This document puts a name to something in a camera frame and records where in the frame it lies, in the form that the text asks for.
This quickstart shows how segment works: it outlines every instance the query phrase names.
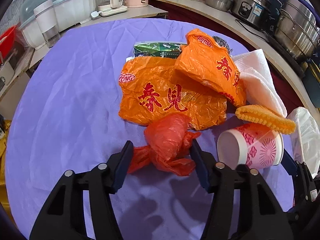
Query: pink paper cup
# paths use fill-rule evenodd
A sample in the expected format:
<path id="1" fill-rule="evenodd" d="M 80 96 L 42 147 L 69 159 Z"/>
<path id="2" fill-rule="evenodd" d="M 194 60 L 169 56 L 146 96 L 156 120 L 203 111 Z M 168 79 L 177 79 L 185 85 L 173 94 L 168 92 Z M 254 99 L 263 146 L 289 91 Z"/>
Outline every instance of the pink paper cup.
<path id="1" fill-rule="evenodd" d="M 259 170 L 281 162 L 284 144 L 281 133 L 262 124 L 247 123 L 221 133 L 217 151 L 219 161 L 232 169 L 247 164 Z"/>

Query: crumpled plastic bag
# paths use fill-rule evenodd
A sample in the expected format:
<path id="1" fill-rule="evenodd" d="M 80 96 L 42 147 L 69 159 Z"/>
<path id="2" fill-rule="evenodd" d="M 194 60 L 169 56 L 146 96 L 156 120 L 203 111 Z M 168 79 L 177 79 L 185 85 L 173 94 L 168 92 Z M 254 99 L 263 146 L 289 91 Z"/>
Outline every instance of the crumpled plastic bag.
<path id="1" fill-rule="evenodd" d="M 320 132 L 315 119 L 304 107 L 294 109 L 287 117 L 296 123 L 296 130 L 290 134 L 293 158 L 305 162 L 314 179 L 320 166 Z"/>
<path id="2" fill-rule="evenodd" d="M 162 57 L 128 61 L 119 77 L 123 93 L 119 116 L 148 125 L 170 113 L 183 113 L 195 130 L 224 122 L 226 98 L 176 71 L 175 62 Z"/>
<path id="3" fill-rule="evenodd" d="M 189 155 L 192 140 L 200 136 L 200 132 L 188 131 L 190 121 L 184 114 L 173 113 L 150 124 L 144 131 L 148 145 L 134 148 L 128 173 L 153 163 L 158 170 L 188 176 L 196 164 L 184 156 Z"/>
<path id="4" fill-rule="evenodd" d="M 182 49 L 175 68 L 224 95 L 236 107 L 244 106 L 245 87 L 228 50 L 199 29 L 188 32 L 186 38 L 188 46 Z"/>

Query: red plastic bag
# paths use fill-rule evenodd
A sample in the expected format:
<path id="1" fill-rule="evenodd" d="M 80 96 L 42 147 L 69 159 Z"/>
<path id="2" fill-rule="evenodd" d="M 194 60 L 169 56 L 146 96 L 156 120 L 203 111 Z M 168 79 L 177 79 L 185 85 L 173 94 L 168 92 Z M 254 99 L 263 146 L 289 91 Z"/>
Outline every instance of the red plastic bag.
<path id="1" fill-rule="evenodd" d="M 173 113 L 150 124 L 144 131 L 149 145 L 134 149 L 128 173 L 152 162 L 158 170 L 188 176 L 196 165 L 183 157 L 189 155 L 192 140 L 200 136 L 200 132 L 187 131 L 190 121 L 184 114 Z"/>

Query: silver screw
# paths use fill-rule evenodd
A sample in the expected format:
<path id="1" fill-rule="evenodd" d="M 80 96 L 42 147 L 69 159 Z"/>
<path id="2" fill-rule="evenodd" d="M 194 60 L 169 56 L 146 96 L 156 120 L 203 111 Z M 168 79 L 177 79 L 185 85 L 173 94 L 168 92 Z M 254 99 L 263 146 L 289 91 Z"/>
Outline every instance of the silver screw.
<path id="1" fill-rule="evenodd" d="M 256 169 L 251 169 L 251 170 L 250 170 L 250 173 L 251 173 L 252 175 L 258 175 L 258 174 L 259 174 L 259 171 L 257 171 Z"/>
<path id="2" fill-rule="evenodd" d="M 99 170 L 104 170 L 104 169 L 106 169 L 107 168 L 107 164 L 106 163 L 100 163 L 99 165 L 98 165 L 98 169 Z"/>
<path id="3" fill-rule="evenodd" d="M 72 174 L 73 174 L 73 171 L 72 171 L 72 170 L 67 170 L 67 171 L 64 173 L 64 175 L 65 175 L 66 177 L 70 177 Z"/>
<path id="4" fill-rule="evenodd" d="M 216 163 L 218 169 L 223 169 L 225 167 L 224 163 Z"/>

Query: chinese character 見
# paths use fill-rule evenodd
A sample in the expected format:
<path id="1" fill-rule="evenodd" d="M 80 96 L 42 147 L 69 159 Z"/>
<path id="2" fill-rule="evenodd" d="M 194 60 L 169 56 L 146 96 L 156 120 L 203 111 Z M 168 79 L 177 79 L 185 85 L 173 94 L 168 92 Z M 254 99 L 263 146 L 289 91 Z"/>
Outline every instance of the chinese character 見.
<path id="1" fill-rule="evenodd" d="M 231 76 L 232 69 L 229 66 L 229 62 L 226 57 L 221 58 L 221 61 L 217 60 L 217 69 L 222 70 L 223 75 L 226 77 L 227 80 L 229 80 L 229 77 Z"/>
<path id="2" fill-rule="evenodd" d="M 188 108 L 186 108 L 183 105 L 182 105 L 183 109 L 179 108 L 179 103 L 181 104 L 181 90 L 182 90 L 182 87 L 179 84 L 177 84 L 174 87 L 174 90 L 172 90 L 171 88 L 168 89 L 168 102 L 170 103 L 170 105 L 166 107 L 164 111 L 169 110 L 173 106 L 175 109 L 177 109 L 180 112 L 184 112 L 188 110 Z"/>
<path id="3" fill-rule="evenodd" d="M 162 107 L 162 105 L 155 98 L 159 96 L 160 94 L 155 92 L 155 90 L 153 89 L 153 85 L 151 85 L 151 83 L 149 82 L 143 88 L 143 95 L 138 97 L 139 100 L 142 100 L 142 102 L 140 102 L 139 104 L 141 106 L 145 105 L 150 112 L 153 112 L 153 103 L 155 103 L 158 107 Z"/>

